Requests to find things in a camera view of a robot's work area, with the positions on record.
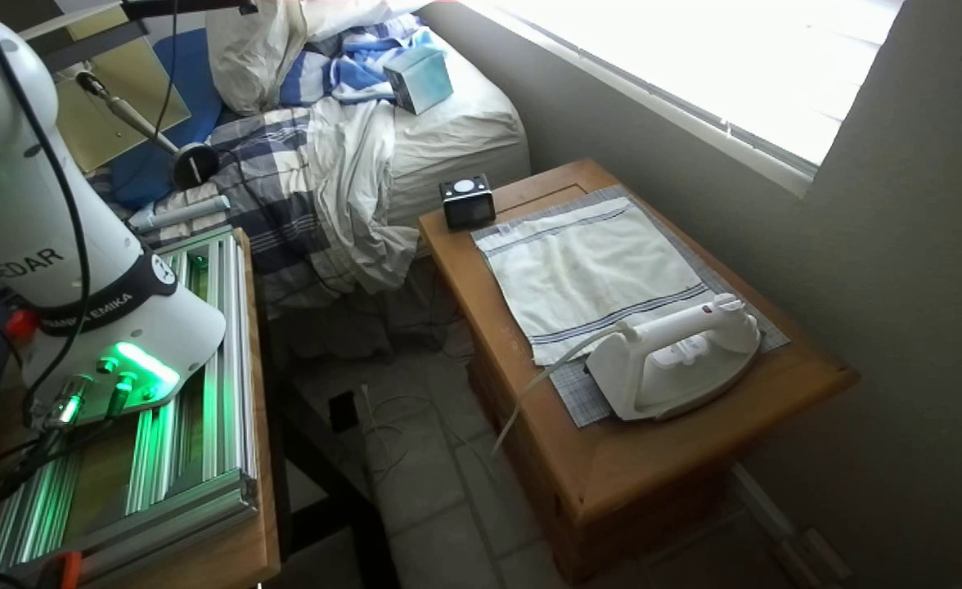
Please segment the white towel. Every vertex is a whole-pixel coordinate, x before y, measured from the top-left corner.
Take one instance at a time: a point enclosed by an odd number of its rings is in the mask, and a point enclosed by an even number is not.
[[[646,322],[715,295],[623,186],[582,206],[480,230],[475,243],[538,366],[617,322]]]

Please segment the tile floor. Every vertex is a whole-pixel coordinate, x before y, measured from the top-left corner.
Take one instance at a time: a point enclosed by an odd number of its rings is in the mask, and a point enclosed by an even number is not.
[[[368,453],[407,589],[563,589],[550,549],[503,453],[491,453],[479,398],[468,390],[468,331],[446,321],[442,349],[390,345],[370,359],[297,363],[301,395],[328,414],[328,398],[353,390]],[[293,502],[321,491],[288,467]],[[357,589],[350,533],[314,543],[286,561],[269,589]],[[728,499],[721,515],[678,546],[631,560],[587,589],[789,589],[769,561],[754,515]]]

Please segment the window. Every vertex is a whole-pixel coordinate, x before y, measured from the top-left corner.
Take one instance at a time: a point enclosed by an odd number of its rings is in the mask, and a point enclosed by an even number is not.
[[[902,0],[499,0],[811,177]]]

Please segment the plaid blanket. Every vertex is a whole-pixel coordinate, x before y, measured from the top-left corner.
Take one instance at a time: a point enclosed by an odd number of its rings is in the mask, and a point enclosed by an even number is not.
[[[372,220],[393,152],[390,104],[283,107],[216,127],[229,220],[251,238],[257,290],[269,316],[323,307],[357,286],[401,286],[413,226]]]

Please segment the white device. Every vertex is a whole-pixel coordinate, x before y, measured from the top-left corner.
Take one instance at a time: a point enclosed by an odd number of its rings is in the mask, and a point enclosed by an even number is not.
[[[759,321],[734,295],[606,338],[587,369],[620,418],[671,418],[721,395],[755,359]]]
[[[24,378],[40,381],[29,426],[78,426],[162,405],[216,354],[225,316],[189,295],[102,203],[57,127],[49,69],[3,21],[0,50],[69,181],[64,189],[0,69],[0,281],[40,316],[24,349]],[[89,302],[65,197],[82,220]],[[77,342],[49,369],[78,321]]]

